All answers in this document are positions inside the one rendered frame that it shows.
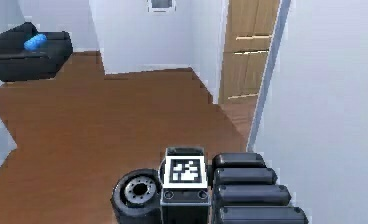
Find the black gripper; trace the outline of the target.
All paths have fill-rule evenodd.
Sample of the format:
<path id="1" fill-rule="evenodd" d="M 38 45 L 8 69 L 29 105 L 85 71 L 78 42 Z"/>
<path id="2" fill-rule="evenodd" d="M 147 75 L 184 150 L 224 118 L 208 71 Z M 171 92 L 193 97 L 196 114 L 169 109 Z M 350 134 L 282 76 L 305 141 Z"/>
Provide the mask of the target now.
<path id="1" fill-rule="evenodd" d="M 137 169 L 120 178 L 111 205 L 117 224 L 161 224 L 161 184 L 154 169 Z"/>

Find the black sofa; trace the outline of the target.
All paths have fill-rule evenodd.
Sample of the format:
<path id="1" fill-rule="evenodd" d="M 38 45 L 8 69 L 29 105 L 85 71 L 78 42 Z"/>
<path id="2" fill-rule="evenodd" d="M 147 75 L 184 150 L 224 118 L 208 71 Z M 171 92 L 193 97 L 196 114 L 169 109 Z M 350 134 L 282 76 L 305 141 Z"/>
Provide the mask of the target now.
<path id="1" fill-rule="evenodd" d="M 0 80 L 3 82 L 54 78 L 73 53 L 66 31 L 44 32 L 47 40 L 34 50 L 26 41 L 39 35 L 34 24 L 23 24 L 0 33 Z"/>

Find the wooden room door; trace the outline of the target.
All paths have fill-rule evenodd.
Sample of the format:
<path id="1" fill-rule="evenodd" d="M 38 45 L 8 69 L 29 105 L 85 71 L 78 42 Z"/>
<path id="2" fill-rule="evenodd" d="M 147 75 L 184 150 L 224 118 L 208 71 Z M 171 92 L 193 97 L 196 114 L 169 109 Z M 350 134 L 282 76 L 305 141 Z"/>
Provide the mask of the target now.
<path id="1" fill-rule="evenodd" d="M 220 103 L 232 103 L 259 92 L 280 2 L 229 0 Z"/>

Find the blue cushion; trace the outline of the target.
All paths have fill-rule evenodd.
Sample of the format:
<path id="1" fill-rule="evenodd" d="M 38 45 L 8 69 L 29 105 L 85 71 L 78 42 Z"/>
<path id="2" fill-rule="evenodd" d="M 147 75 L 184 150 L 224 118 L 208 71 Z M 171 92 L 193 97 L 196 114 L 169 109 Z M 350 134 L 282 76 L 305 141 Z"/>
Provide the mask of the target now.
<path id="1" fill-rule="evenodd" d="M 24 49 L 28 51 L 34 51 L 42 46 L 46 41 L 47 36 L 45 34 L 37 34 L 24 42 Z"/>

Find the framed wall picture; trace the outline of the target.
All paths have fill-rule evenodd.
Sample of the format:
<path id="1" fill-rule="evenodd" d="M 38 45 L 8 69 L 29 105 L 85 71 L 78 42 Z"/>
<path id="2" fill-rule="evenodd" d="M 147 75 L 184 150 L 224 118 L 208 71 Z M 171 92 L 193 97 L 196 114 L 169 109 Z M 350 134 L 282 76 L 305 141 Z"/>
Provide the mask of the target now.
<path id="1" fill-rule="evenodd" d="M 176 9 L 175 0 L 148 0 L 148 11 L 155 13 L 167 13 Z"/>

